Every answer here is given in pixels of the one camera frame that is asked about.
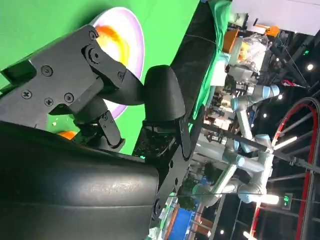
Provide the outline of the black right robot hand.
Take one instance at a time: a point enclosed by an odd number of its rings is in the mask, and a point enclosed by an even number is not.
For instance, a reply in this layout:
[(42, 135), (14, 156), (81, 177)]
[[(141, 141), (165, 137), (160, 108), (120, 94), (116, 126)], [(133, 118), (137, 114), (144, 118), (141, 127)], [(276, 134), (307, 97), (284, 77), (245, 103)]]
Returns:
[(202, 128), (175, 72), (144, 82), (98, 44), (92, 25), (1, 74), (0, 237), (143, 240), (178, 191)]

